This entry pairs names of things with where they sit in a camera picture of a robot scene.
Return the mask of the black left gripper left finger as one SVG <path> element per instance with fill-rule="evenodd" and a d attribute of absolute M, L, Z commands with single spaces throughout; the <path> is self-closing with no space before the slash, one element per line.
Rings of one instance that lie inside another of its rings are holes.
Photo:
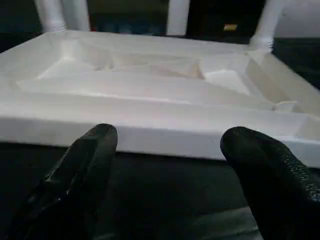
<path fill-rule="evenodd" d="M 118 144 L 101 123 L 76 139 L 34 187 L 9 225 L 11 240 L 92 240 Z"/>

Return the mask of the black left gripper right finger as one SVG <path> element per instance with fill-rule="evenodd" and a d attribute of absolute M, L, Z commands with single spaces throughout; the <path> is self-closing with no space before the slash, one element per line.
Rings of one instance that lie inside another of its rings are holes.
<path fill-rule="evenodd" d="M 222 135 L 220 149 L 263 239 L 320 238 L 320 180 L 285 144 L 237 126 Z"/>

